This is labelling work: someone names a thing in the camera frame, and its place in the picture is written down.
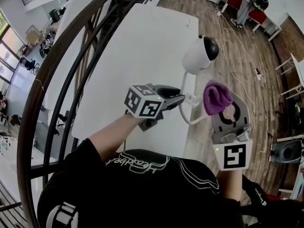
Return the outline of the white frame table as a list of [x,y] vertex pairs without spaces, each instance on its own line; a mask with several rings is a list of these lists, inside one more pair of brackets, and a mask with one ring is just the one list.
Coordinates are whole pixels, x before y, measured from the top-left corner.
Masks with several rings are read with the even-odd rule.
[[296,80],[296,82],[299,81],[295,87],[288,89],[287,91],[282,92],[280,94],[280,96],[285,96],[287,93],[291,93],[292,91],[295,91],[295,94],[286,97],[286,99],[290,99],[290,98],[293,98],[295,96],[298,96],[298,95],[304,93],[304,59],[299,62],[295,58],[295,56],[292,53],[290,53],[290,57],[285,62],[280,64],[278,67],[276,67],[275,71],[277,71],[278,69],[281,69],[286,64],[289,64],[290,67],[288,69],[286,69],[285,71],[283,71],[281,73],[281,75],[283,76],[287,72],[294,69],[296,71],[297,78],[298,78]]

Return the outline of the black bag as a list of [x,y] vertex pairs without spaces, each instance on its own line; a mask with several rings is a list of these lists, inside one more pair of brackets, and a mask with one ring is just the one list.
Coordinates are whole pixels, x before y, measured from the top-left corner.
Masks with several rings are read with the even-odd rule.
[[58,14],[58,12],[57,12],[56,9],[51,10],[51,11],[49,12],[49,15],[50,15],[50,17],[51,17],[51,19],[52,19],[52,21],[53,21],[54,23],[55,23],[55,22],[58,22],[58,21],[60,20],[60,16],[59,16],[59,14]]

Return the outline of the person's left forearm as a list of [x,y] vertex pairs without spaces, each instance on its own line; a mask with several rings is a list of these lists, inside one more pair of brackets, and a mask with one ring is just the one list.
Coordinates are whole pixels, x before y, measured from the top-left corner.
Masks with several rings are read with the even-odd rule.
[[133,129],[142,123],[144,119],[135,118],[127,113],[110,123],[100,131],[92,134],[89,139],[96,148],[102,161],[110,159]]

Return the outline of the purple cloth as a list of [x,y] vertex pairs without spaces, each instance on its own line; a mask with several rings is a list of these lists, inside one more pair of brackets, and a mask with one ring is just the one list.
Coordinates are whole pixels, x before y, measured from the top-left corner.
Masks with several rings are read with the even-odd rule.
[[207,115],[223,112],[232,102],[231,92],[225,85],[214,80],[207,82],[203,92],[203,105]]

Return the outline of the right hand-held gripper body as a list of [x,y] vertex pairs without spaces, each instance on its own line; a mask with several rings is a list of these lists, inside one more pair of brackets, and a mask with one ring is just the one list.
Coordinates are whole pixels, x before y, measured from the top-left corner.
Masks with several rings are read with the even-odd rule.
[[249,167],[252,153],[249,124],[213,133],[211,139],[221,171],[244,170]]

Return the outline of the black printed t-shirt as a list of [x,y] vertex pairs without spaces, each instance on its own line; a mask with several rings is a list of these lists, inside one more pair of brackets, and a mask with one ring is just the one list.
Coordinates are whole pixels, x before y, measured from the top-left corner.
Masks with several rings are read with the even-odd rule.
[[103,161],[88,139],[48,181],[37,217],[41,228],[244,228],[203,163],[141,149]]

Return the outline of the grey oval device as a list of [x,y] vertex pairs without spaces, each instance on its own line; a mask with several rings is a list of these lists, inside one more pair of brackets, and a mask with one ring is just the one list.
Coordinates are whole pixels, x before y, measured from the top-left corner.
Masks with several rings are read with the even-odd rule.
[[299,163],[302,158],[303,145],[301,140],[279,142],[271,145],[270,162]]

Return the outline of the stacked cardboard boxes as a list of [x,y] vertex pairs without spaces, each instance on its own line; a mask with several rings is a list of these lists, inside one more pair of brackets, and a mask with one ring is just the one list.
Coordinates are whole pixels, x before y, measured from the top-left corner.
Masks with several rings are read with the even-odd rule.
[[34,26],[31,25],[29,29],[26,31],[26,39],[29,44],[32,46],[37,45],[40,42],[41,33],[40,31]]

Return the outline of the black backpack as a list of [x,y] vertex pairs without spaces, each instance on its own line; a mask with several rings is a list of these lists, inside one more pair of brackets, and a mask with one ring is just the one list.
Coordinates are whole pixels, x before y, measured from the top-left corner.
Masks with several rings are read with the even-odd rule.
[[265,11],[269,6],[268,0],[250,0],[254,9],[259,11]]

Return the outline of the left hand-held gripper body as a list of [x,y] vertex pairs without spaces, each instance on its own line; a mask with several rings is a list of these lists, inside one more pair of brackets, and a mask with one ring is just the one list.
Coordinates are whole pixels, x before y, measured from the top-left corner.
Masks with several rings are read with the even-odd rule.
[[129,113],[135,118],[142,119],[140,129],[145,132],[163,119],[163,112],[167,110],[167,100],[162,96],[164,85],[132,85],[129,87],[124,100]]

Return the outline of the person's right forearm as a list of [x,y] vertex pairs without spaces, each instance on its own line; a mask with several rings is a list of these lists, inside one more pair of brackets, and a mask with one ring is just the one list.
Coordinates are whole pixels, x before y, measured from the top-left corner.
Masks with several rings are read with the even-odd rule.
[[217,180],[219,192],[223,197],[240,201],[242,195],[242,170],[218,171]]

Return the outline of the white power strip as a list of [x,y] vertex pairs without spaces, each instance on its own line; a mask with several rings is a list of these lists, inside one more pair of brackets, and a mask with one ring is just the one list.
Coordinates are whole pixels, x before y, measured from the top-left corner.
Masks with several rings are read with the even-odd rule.
[[266,78],[261,74],[258,68],[255,68],[255,73],[257,76],[258,81],[261,81],[262,83],[266,82]]

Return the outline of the white dome camera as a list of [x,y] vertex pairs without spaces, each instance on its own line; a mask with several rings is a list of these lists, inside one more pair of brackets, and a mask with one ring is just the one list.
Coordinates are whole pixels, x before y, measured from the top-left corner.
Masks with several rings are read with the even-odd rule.
[[198,75],[213,62],[219,54],[217,42],[210,37],[198,37],[189,46],[182,57],[182,65],[185,71],[191,75]]

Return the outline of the black curved metal railing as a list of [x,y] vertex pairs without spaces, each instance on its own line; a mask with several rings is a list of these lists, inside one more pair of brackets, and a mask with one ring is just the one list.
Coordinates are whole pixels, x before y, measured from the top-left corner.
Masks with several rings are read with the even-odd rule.
[[[66,150],[68,133],[76,116],[76,109],[83,96],[84,87],[89,76],[126,14],[135,3],[147,1],[152,0],[92,0],[60,34],[38,71],[25,104],[17,147],[19,195],[29,228],[40,228],[34,207],[31,182],[35,178],[42,178],[42,183],[46,184],[49,174],[60,167]],[[57,100],[55,100],[55,107],[47,133],[43,162],[32,165],[32,144],[38,123],[38,115],[42,104],[45,103],[46,92],[51,80],[55,78],[55,72],[64,55],[72,47],[73,41],[81,32],[84,35],[81,37],[80,51],[67,73]],[[62,136],[59,158],[57,161],[51,162],[50,154],[55,121],[71,85],[75,86],[75,90]]]

